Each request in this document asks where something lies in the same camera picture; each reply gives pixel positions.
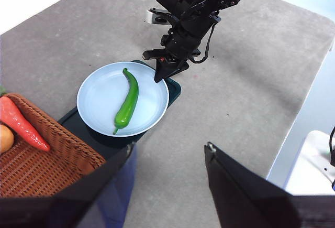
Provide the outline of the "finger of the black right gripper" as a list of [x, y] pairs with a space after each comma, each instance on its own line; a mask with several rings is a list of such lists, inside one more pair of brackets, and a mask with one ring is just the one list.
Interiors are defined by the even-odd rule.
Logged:
[[170, 74], [170, 77], [180, 73], [180, 72], [183, 72], [185, 70], [187, 70], [189, 68], [189, 65], [187, 63], [187, 61], [180, 61], [176, 64], [173, 65], [173, 68], [172, 68], [172, 72]]
[[179, 72], [181, 72], [181, 69], [178, 67], [177, 62], [167, 62], [166, 60], [162, 61], [161, 59], [157, 59], [154, 81], [158, 83], [161, 80], [176, 75]]

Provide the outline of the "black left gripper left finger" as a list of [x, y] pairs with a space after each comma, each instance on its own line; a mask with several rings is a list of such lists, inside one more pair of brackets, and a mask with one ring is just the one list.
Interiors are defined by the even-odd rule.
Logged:
[[1, 227], [123, 227], [135, 167], [131, 143], [52, 197], [1, 199]]

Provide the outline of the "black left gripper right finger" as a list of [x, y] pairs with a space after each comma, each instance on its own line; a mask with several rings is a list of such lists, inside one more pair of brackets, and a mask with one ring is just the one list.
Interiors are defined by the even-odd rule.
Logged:
[[334, 227], [334, 196], [295, 196], [208, 142], [208, 184], [221, 227]]

